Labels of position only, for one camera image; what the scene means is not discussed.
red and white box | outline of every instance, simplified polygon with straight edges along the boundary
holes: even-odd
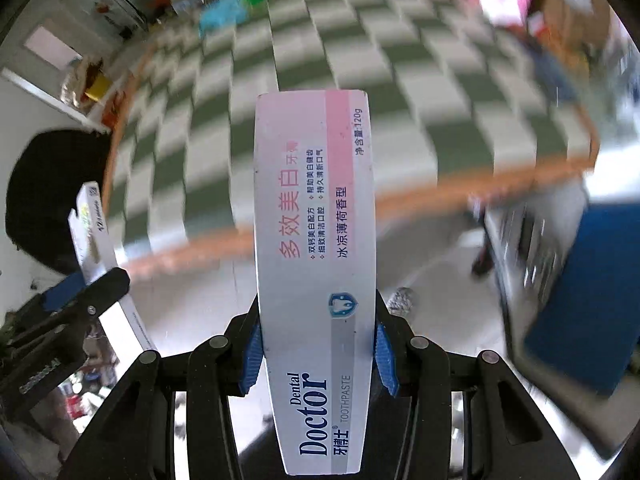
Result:
[[[369,407],[376,230],[367,95],[261,95],[255,253],[285,470],[360,470]]]

pink stripe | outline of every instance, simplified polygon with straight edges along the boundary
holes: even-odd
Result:
[[[351,109],[349,106],[348,90],[326,91],[326,145],[329,160],[329,197],[331,242],[327,242],[332,259],[337,258],[337,220],[336,220],[336,188],[346,188],[347,201],[347,250],[349,254],[355,253],[353,242],[355,241],[353,229],[355,216],[353,211],[353,140],[351,139]]]

dental doctor logo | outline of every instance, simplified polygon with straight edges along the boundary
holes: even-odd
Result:
[[[329,297],[329,312],[332,317],[348,317],[357,306],[358,302],[348,292],[334,292]]]

toothpaste box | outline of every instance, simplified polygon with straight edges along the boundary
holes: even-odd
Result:
[[[356,473],[376,291],[367,95],[261,95],[254,170],[260,323],[285,470]]]
[[[76,210],[69,213],[68,222],[85,283],[93,283],[118,266],[96,182],[82,184]],[[121,370],[126,370],[141,352],[156,349],[130,294],[102,314],[100,323],[120,360]]]

green and white floor tile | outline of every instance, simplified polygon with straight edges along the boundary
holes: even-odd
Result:
[[[589,153],[518,42],[457,0],[269,0],[241,25],[168,27],[118,149],[110,233],[126,258],[253,223],[258,95],[367,92],[376,192]]]

